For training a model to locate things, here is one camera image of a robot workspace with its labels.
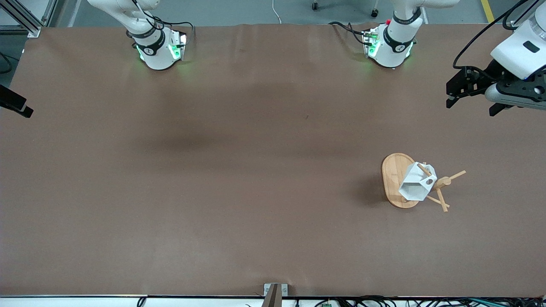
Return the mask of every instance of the yellow stripe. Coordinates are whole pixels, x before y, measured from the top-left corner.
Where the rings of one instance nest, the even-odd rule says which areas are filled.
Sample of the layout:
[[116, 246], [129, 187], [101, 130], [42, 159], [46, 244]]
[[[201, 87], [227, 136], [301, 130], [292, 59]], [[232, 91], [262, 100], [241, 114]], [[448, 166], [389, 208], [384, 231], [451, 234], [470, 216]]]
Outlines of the yellow stripe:
[[487, 17], [487, 22], [493, 22], [495, 18], [493, 17], [493, 12], [489, 6], [488, 0], [482, 0], [483, 12], [485, 12], [485, 17]]

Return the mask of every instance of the black band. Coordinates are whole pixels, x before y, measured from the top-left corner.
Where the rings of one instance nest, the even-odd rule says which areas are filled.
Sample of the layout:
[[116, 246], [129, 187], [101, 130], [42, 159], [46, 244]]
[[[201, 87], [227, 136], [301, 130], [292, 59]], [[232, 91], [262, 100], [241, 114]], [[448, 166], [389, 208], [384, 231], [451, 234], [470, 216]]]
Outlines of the black band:
[[131, 33], [129, 31], [127, 31], [127, 33], [129, 33], [129, 35], [132, 37], [132, 38], [146, 38], [146, 37], [150, 37], [153, 35], [153, 33], [157, 30], [157, 22], [154, 22], [153, 23], [153, 27], [146, 33], [142, 33], [142, 34], [134, 34], [134, 33]]
[[411, 45], [413, 38], [410, 41], [405, 43], [399, 42], [397, 40], [393, 40], [393, 38], [390, 37], [389, 35], [388, 29], [389, 29], [389, 26], [385, 28], [385, 31], [383, 31], [383, 38], [385, 39], [385, 43], [387, 43], [387, 45], [389, 45], [393, 49], [394, 53], [399, 54], [401, 52], [404, 52], [404, 50], [406, 50], [406, 48], [408, 48]]
[[165, 32], [161, 31], [161, 35], [159, 36], [159, 39], [157, 40], [157, 42], [148, 46], [143, 46], [140, 44], [137, 44], [136, 46], [138, 47], [138, 49], [140, 49], [140, 51], [144, 52], [144, 54], [152, 56], [152, 55], [156, 55], [157, 50], [159, 50], [159, 48], [161, 48], [161, 46], [163, 46], [164, 43], [165, 43]]
[[396, 17], [396, 14], [393, 14], [393, 20], [396, 22], [396, 23], [399, 23], [401, 25], [409, 25], [410, 23], [414, 22], [415, 20], [417, 20], [417, 18], [419, 18], [421, 16], [421, 8], [417, 8], [417, 11], [415, 13], [413, 13], [413, 16], [408, 19], [408, 20], [402, 20], [398, 17]]

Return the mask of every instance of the brown table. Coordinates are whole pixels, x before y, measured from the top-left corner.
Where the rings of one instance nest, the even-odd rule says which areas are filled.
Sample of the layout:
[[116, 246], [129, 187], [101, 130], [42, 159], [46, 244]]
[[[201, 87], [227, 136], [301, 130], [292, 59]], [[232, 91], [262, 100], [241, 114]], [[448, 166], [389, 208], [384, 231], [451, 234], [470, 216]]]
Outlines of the brown table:
[[[0, 293], [544, 294], [546, 114], [445, 108], [481, 27], [424, 26], [396, 70], [331, 26], [199, 28], [163, 72], [123, 28], [43, 29], [12, 83], [34, 115], [0, 121]], [[468, 171], [449, 213], [385, 201], [393, 152]]]

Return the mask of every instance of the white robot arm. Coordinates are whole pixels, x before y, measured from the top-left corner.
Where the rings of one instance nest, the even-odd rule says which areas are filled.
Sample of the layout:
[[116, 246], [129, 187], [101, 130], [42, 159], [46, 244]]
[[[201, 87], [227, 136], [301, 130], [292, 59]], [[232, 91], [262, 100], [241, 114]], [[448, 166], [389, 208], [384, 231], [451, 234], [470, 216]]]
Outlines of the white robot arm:
[[396, 67], [410, 55], [415, 34], [423, 24], [421, 7], [449, 8], [459, 0], [391, 0], [393, 19], [364, 34], [364, 52], [379, 65]]
[[460, 71], [446, 83], [448, 108], [460, 98], [485, 95], [495, 103], [490, 116], [513, 106], [546, 110], [546, 2], [491, 56], [493, 61], [484, 70], [457, 67]]
[[136, 42], [140, 58], [150, 68], [167, 69], [182, 59], [186, 35], [158, 23], [148, 12], [159, 5], [159, 0], [88, 1], [124, 25]]

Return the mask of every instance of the oval wooden board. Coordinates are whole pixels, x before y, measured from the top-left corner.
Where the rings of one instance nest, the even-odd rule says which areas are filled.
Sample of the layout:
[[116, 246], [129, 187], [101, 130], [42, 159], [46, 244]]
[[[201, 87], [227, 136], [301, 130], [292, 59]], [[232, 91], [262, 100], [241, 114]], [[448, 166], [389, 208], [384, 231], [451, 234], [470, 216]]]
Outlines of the oval wooden board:
[[383, 185], [389, 202], [398, 208], [411, 208], [417, 205], [417, 200], [407, 201], [398, 193], [402, 184], [406, 169], [415, 161], [404, 153], [393, 153], [383, 160], [381, 172], [383, 173]]

